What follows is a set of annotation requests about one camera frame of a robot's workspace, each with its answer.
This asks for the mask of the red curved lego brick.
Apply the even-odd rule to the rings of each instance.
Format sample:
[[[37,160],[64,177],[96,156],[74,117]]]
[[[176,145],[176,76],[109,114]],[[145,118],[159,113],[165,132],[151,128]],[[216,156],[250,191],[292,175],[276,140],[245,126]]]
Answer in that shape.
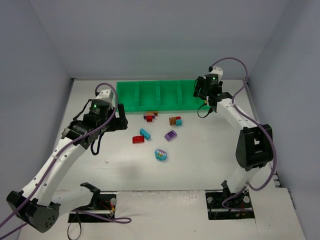
[[[145,142],[145,138],[142,135],[137,135],[132,137],[133,144],[141,144]]]

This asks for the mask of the purple butterfly arched lego brick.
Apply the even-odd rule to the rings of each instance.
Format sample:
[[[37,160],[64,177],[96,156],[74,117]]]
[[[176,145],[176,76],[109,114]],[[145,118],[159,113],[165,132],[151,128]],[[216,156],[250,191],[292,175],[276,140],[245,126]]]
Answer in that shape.
[[[143,115],[143,118],[145,120],[147,119],[154,119],[156,117],[156,115],[153,113],[153,112],[146,112],[144,115]]]

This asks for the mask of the teal long lego brick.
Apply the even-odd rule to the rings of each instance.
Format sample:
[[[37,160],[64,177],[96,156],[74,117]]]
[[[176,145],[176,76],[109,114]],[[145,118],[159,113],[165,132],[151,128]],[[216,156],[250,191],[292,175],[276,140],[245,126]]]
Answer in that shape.
[[[149,140],[151,139],[150,133],[148,133],[144,128],[141,128],[141,129],[139,130],[139,134],[140,134],[141,136],[143,136],[147,141],[149,141]]]

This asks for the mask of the teal printed round lego brick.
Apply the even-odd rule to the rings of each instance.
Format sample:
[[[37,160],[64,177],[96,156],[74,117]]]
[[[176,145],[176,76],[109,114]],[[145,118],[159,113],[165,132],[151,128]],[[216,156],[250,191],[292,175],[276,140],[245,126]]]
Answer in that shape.
[[[154,157],[160,162],[165,162],[168,158],[168,155],[164,150],[156,149],[154,151]]]

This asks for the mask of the small purple lego brick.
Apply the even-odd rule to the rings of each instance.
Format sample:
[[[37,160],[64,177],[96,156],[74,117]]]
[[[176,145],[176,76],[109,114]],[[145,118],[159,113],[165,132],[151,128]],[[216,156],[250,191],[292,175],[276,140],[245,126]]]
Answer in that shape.
[[[172,141],[173,139],[175,139],[176,137],[178,136],[178,134],[174,131],[174,130],[171,130],[169,132],[167,132],[165,135],[164,135],[164,138],[170,142]]]

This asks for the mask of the brown lego plate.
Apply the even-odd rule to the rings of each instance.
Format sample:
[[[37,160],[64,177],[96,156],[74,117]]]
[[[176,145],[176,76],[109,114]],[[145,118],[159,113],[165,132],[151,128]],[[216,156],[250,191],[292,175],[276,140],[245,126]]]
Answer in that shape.
[[[169,118],[169,125],[170,126],[176,125],[176,122],[177,122],[177,118],[176,117],[170,117]]]
[[[158,112],[157,111],[148,111],[148,112],[146,112],[146,114],[148,114],[148,115],[153,114],[155,116],[158,116]]]

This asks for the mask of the red lego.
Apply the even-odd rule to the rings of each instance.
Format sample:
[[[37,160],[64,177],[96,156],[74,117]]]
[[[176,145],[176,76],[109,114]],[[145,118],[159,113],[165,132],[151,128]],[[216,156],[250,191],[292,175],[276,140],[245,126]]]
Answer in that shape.
[[[155,119],[154,115],[147,115],[145,117],[145,120],[146,120],[147,123],[151,123],[154,119]]]

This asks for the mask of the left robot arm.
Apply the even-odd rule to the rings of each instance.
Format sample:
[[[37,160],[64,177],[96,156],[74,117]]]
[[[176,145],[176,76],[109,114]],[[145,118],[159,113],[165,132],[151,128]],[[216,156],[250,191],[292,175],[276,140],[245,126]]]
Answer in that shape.
[[[11,191],[6,201],[13,214],[40,233],[47,232],[65,213],[78,208],[95,208],[100,189],[84,182],[61,195],[56,189],[76,160],[101,140],[106,132],[126,130],[128,121],[122,103],[111,107],[106,100],[93,99],[82,120],[74,119],[37,175],[20,191]]]

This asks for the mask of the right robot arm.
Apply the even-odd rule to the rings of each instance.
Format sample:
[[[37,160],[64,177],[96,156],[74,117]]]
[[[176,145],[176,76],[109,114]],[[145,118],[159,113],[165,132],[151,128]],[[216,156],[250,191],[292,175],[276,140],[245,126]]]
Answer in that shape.
[[[194,83],[195,98],[205,101],[208,113],[221,115],[231,126],[239,130],[235,149],[237,166],[221,185],[226,197],[241,194],[251,183],[256,173],[275,159],[273,130],[269,124],[261,124],[249,117],[236,104],[229,92],[223,92],[219,75],[210,73],[199,76]]]

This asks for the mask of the green five-compartment bin tray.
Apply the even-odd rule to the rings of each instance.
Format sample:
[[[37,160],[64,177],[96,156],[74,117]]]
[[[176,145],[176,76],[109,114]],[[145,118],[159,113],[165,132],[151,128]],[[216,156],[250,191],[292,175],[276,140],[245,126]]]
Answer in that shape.
[[[119,81],[119,102],[126,112],[193,111],[205,101],[196,98],[193,80]]]

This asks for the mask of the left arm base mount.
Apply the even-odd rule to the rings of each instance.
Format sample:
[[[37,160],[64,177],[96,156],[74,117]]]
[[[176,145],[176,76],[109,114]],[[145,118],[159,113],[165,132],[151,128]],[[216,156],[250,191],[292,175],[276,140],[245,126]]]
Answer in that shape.
[[[76,210],[89,212],[99,217],[114,219],[117,194],[115,192],[101,191],[88,182],[80,185],[93,193],[93,200],[88,205],[78,207]],[[85,213],[71,212],[68,215],[68,223],[108,223],[108,221]]]

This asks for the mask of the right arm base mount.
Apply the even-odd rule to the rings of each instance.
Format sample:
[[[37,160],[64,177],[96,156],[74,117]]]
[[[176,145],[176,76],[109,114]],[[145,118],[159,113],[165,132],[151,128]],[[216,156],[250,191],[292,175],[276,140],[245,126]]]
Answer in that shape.
[[[255,213],[250,193],[245,190],[235,198],[222,202],[227,198],[222,191],[206,191],[205,200],[207,216],[210,221],[254,219]]]

